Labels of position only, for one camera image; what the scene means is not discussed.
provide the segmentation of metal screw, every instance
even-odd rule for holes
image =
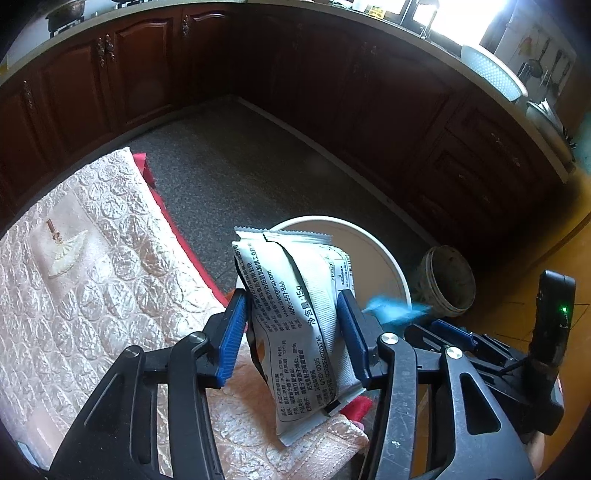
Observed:
[[[189,341],[191,343],[202,343],[205,340],[207,340],[207,335],[205,335],[203,332],[193,332],[191,335],[189,335]]]
[[[394,345],[395,343],[398,343],[398,335],[396,335],[395,333],[383,333],[380,336],[381,340],[384,343],[387,343],[388,345]]]
[[[142,351],[142,349],[139,346],[131,345],[131,346],[127,347],[125,350],[123,350],[123,353],[125,356],[127,356],[129,358],[133,358],[135,356],[138,356],[141,351]]]
[[[447,349],[445,350],[445,353],[447,353],[447,356],[449,358],[453,358],[454,360],[457,360],[458,358],[462,358],[462,351],[457,347],[457,346],[449,346],[447,347]]]

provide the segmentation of cabinet door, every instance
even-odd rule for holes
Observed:
[[[239,94],[285,121],[291,116],[294,98],[290,85],[295,82],[301,32],[297,25],[296,19],[265,14],[248,17],[241,49]]]
[[[175,108],[177,65],[174,39],[180,9],[148,11],[118,21],[106,40],[109,80],[123,131]]]
[[[505,195],[495,166],[448,132],[435,144],[405,209],[438,241],[470,256],[494,245],[527,208]]]
[[[230,12],[204,9],[183,11],[183,57],[193,102],[231,93],[234,80],[235,19]]]
[[[495,166],[498,181],[516,202],[535,203],[559,182],[530,136],[503,107],[476,87],[447,128]]]
[[[94,29],[52,48],[38,70],[34,93],[64,166],[117,135],[105,55]]]
[[[24,206],[56,174],[37,100],[22,78],[0,89],[0,189],[14,209]]]
[[[408,168],[423,157],[459,106],[467,81],[396,38],[368,43],[359,109],[342,130],[343,159],[400,199]]]
[[[312,23],[304,27],[301,43],[296,126],[328,146],[353,55],[361,42],[340,28]]]

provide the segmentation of sunlight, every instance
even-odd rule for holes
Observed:
[[[505,6],[506,0],[439,0],[440,8],[433,31],[445,35],[460,45],[478,45],[495,18]],[[419,5],[413,16],[417,22],[427,25],[434,7]]]

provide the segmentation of countertop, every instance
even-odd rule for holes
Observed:
[[[125,15],[133,14],[140,11],[146,11],[154,8],[171,7],[175,5],[185,4],[197,4],[197,3],[212,3],[210,0],[152,0],[150,2],[144,2],[138,5],[132,5],[130,7],[115,9],[116,3],[112,0],[87,0],[85,8],[85,21],[79,25],[69,28],[68,30],[57,34],[53,38],[49,38],[49,32],[47,30],[47,20],[45,16],[38,18],[37,20],[29,23],[17,37],[14,44],[11,46],[7,57],[10,60],[12,51],[13,58],[15,56],[14,48],[18,47],[21,49],[18,52],[19,59],[14,63],[8,64],[8,71],[0,76],[0,86],[6,82],[15,72],[20,68],[23,68],[32,59],[36,58],[52,46],[67,40],[68,38],[86,30],[88,28],[95,27],[101,23],[114,20],[115,18],[123,17]],[[408,31],[399,25],[392,24],[387,21],[378,20],[370,17],[363,13],[345,9],[340,7],[334,7],[326,4],[318,4],[310,1],[301,0],[223,0],[223,2],[215,3],[250,3],[250,4],[264,4],[264,5],[283,5],[287,7],[305,8],[308,10],[319,11],[335,15],[337,17],[346,18],[352,21],[366,24],[370,27],[382,30],[394,37],[400,38],[416,47],[424,50],[428,54],[435,57],[437,60],[442,61],[455,71],[464,75],[472,83],[479,86],[484,90],[492,99],[494,99],[501,107],[503,107],[519,125],[526,131],[526,133],[532,138],[537,144],[539,149],[547,157],[548,161],[555,169],[560,180],[566,183],[569,179],[569,173],[562,165],[560,159],[552,151],[550,146],[546,143],[541,134],[537,131],[535,126],[525,117],[525,113],[519,107],[509,102],[497,89],[495,89],[489,82],[484,78],[480,77],[473,70],[464,65],[457,57],[451,55],[449,52],[439,47],[438,45],[421,39],[414,32]]]

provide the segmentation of blue gripper pad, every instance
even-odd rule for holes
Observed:
[[[339,293],[336,302],[336,317],[339,321],[345,345],[349,351],[355,377],[367,388],[372,378],[369,369],[369,349],[358,323],[358,321],[363,322],[364,315],[349,290],[343,290]],[[378,321],[373,317],[372,319],[379,326]]]
[[[443,320],[434,320],[431,322],[428,330],[465,352],[471,352],[476,348],[476,342],[472,338],[472,335],[451,323],[444,322]]]
[[[249,313],[248,294],[236,289],[226,311],[212,315],[203,328],[213,347],[199,369],[209,379],[208,388],[222,388],[232,376]]]

